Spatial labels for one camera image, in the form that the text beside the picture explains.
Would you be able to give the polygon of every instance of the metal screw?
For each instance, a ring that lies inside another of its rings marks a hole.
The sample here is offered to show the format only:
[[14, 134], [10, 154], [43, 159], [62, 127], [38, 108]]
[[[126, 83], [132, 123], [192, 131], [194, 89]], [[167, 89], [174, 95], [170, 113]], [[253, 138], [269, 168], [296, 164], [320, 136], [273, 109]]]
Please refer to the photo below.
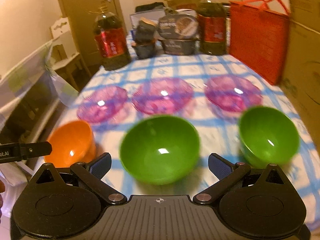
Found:
[[113, 202], [118, 202], [124, 199], [124, 196], [122, 194], [119, 193], [113, 193], [111, 195], [109, 195], [109, 200], [113, 201]]
[[198, 194], [196, 196], [196, 198], [199, 201], [209, 201], [211, 199], [211, 196], [209, 194], [206, 194], [206, 193], [201, 193], [201, 194]]

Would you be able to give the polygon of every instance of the door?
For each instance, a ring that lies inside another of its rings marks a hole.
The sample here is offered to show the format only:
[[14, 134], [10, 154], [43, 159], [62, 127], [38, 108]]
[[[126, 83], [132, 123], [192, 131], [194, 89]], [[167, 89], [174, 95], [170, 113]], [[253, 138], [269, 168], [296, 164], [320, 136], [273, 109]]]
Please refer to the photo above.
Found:
[[[80, 53], [88, 66], [100, 64], [101, 56], [93, 35], [94, 20], [97, 14], [89, 11], [98, 11], [100, 0], [59, 0], [61, 9], [70, 20], [70, 26], [74, 38], [79, 46]], [[110, 12], [116, 15], [121, 10], [116, 10], [114, 0], [108, 3]]]

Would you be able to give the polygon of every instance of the red bag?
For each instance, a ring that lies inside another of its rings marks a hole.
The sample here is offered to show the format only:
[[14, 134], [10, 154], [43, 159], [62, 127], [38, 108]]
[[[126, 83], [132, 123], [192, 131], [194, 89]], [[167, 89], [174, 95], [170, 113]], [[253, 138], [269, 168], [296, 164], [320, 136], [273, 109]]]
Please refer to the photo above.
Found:
[[[249, 2], [263, 1], [260, 6]], [[273, 0], [230, 1], [230, 54], [266, 79], [271, 85], [279, 82], [287, 52], [289, 11], [270, 10]]]

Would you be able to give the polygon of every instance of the wooden chair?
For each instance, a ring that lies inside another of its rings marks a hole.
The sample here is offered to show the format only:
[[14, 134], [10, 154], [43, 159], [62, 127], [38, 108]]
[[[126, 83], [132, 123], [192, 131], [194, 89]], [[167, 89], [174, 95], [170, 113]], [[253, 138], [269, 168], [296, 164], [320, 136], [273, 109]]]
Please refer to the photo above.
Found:
[[78, 69], [85, 69], [89, 77], [92, 77], [87, 65], [85, 64], [81, 54], [77, 51], [75, 42], [72, 37], [68, 18], [61, 18], [57, 20], [51, 27], [53, 36], [53, 46], [63, 47], [63, 54], [61, 60], [56, 61], [52, 69], [57, 72], [63, 79], [68, 78], [71, 85], [79, 91], [79, 87], [73, 78], [73, 72]]

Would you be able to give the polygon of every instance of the table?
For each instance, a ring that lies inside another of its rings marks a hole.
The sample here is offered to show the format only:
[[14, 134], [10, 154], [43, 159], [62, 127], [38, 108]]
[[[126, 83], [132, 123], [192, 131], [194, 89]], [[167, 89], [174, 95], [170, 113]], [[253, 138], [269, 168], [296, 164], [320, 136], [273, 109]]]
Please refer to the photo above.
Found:
[[287, 114], [300, 134], [300, 150], [292, 162], [283, 169], [297, 189], [307, 207], [306, 223], [310, 230], [320, 225], [320, 159], [306, 127], [296, 110], [281, 89], [269, 85], [257, 73], [230, 55], [171, 56], [159, 55], [151, 59], [137, 60], [127, 39], [133, 61], [124, 68], [107, 72], [100, 70], [82, 90], [74, 104], [63, 114], [59, 125], [76, 120], [76, 111], [82, 100], [107, 85], [118, 85], [128, 91], [129, 99], [141, 83], [151, 78], [180, 77], [194, 89], [194, 104], [189, 105], [178, 115], [190, 121], [201, 138], [200, 160], [195, 170], [180, 181], [164, 186], [151, 186], [135, 181], [122, 167], [119, 160], [121, 138], [136, 122], [145, 118], [138, 113], [130, 101], [117, 114], [112, 122], [92, 125], [98, 154], [109, 152], [112, 168], [103, 181], [129, 197], [132, 194], [144, 195], [183, 195], [192, 198], [196, 193], [217, 182], [218, 179], [207, 167], [208, 156], [215, 152], [232, 163], [242, 160], [239, 155], [238, 127], [216, 117], [207, 107], [203, 83], [212, 76], [235, 74], [250, 80], [262, 91], [263, 104], [277, 108]]

